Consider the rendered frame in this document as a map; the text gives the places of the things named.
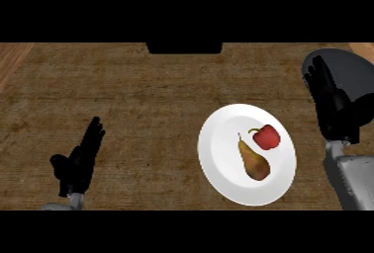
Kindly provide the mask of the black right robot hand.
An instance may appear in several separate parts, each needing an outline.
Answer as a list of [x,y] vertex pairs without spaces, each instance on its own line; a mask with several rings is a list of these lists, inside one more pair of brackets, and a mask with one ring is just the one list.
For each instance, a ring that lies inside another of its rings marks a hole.
[[355,101],[336,86],[323,57],[313,59],[305,81],[313,93],[321,135],[327,141],[360,143],[360,128],[374,120],[374,93]]

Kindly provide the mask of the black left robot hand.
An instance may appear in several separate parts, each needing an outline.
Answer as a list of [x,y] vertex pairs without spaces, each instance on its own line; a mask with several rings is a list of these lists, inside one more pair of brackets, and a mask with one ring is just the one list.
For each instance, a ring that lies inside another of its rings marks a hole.
[[82,143],[73,149],[70,156],[55,154],[51,158],[55,176],[61,181],[60,196],[64,198],[75,193],[83,194],[89,189],[104,135],[101,118],[95,117],[89,123]]

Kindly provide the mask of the dark grey pan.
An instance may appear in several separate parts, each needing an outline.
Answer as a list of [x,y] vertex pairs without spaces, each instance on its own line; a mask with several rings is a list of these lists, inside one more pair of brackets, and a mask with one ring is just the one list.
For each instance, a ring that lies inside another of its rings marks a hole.
[[374,64],[354,52],[339,48],[320,48],[310,53],[302,65],[302,74],[310,72],[313,59],[321,56],[335,84],[352,101],[374,93]]

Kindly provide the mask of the red bell pepper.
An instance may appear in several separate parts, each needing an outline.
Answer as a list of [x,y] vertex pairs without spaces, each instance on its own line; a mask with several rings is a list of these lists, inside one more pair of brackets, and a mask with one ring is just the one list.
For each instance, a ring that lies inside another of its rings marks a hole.
[[265,125],[262,128],[252,128],[249,132],[255,132],[253,140],[264,150],[279,147],[282,136],[271,125]]

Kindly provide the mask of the white oval plate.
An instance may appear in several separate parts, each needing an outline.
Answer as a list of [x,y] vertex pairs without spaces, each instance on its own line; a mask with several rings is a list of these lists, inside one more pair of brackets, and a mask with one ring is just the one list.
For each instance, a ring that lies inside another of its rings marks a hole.
[[[259,147],[249,132],[264,125],[271,125],[282,136],[280,145],[270,150]],[[246,173],[240,140],[270,161],[271,174],[262,181]],[[287,193],[296,176],[298,153],[286,127],[264,109],[248,104],[231,104],[218,109],[202,126],[197,153],[208,181],[233,202],[264,206]]]

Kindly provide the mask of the brown woven placemat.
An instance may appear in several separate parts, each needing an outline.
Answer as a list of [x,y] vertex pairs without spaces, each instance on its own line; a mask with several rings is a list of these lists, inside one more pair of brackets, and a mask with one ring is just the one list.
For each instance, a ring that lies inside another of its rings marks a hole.
[[141,43],[39,43],[0,92],[0,210],[60,201],[51,157],[107,131],[91,210],[236,210],[209,184],[197,139],[230,104],[264,108],[298,151],[298,174],[274,210],[341,207],[323,168],[324,139],[302,77],[314,43],[230,43],[216,55],[153,55]]

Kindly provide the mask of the brown pear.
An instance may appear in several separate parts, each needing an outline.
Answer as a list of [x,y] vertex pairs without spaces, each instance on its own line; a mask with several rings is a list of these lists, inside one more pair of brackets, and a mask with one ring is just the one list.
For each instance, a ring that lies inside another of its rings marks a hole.
[[264,181],[271,174],[267,158],[252,149],[243,139],[239,140],[239,150],[248,175],[256,181]]

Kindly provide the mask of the black appliance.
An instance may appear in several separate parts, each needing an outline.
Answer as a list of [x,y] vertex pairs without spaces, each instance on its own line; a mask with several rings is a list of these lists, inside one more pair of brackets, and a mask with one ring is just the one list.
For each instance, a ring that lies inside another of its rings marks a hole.
[[222,52],[221,42],[148,42],[153,54],[218,54]]

